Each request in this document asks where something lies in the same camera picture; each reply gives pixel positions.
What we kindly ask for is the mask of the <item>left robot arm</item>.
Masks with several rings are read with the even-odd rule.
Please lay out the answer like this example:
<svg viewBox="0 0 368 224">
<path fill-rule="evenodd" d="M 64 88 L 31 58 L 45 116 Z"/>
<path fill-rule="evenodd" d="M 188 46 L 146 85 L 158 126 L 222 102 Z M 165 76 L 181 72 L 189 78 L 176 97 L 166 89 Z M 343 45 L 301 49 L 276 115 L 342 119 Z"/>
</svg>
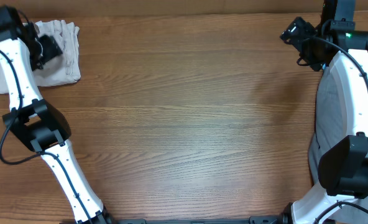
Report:
<svg viewBox="0 0 368 224">
<path fill-rule="evenodd" d="M 46 101 L 33 72 L 62 56 L 62 50 L 49 35 L 39 36 L 32 22 L 22 23 L 25 15 L 14 7 L 0 7 L 0 65 L 9 93 L 9 112 L 0 140 L 0 160 L 8 133 L 12 133 L 32 155 L 16 161 L 22 164 L 41 157 L 54 173 L 68 199 L 75 223 L 113 224 L 115 219 L 93 192 L 82 172 L 69 140 L 71 129 L 64 115 Z"/>
</svg>

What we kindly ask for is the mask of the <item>beige shorts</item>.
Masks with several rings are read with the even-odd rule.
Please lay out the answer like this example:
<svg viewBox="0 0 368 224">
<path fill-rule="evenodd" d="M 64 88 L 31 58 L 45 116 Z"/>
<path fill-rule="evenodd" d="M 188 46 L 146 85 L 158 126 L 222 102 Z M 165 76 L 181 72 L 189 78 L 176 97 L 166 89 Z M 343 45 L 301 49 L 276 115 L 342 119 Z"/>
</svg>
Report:
<svg viewBox="0 0 368 224">
<path fill-rule="evenodd" d="M 35 23 L 35 28 L 41 36 L 54 37 L 62 50 L 62 54 L 47 62 L 42 70 L 34 71 L 37 86 L 48 87 L 76 83 L 81 78 L 78 42 L 80 28 L 64 20 L 38 21 Z M 0 94 L 7 93 L 8 87 L 0 65 Z"/>
</svg>

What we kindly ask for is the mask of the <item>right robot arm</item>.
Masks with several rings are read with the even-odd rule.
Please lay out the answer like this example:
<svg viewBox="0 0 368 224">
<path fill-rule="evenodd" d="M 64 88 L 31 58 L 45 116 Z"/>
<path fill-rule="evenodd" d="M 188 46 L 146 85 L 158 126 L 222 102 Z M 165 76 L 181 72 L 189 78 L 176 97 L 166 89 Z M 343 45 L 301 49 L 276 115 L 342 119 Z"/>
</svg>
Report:
<svg viewBox="0 0 368 224">
<path fill-rule="evenodd" d="M 271 223 L 323 223 L 368 197 L 368 32 L 356 30 L 354 11 L 354 1 L 325 1 L 317 26 L 297 17 L 280 36 L 300 66 L 333 77 L 344 136 L 321 156 L 312 189 Z"/>
</svg>

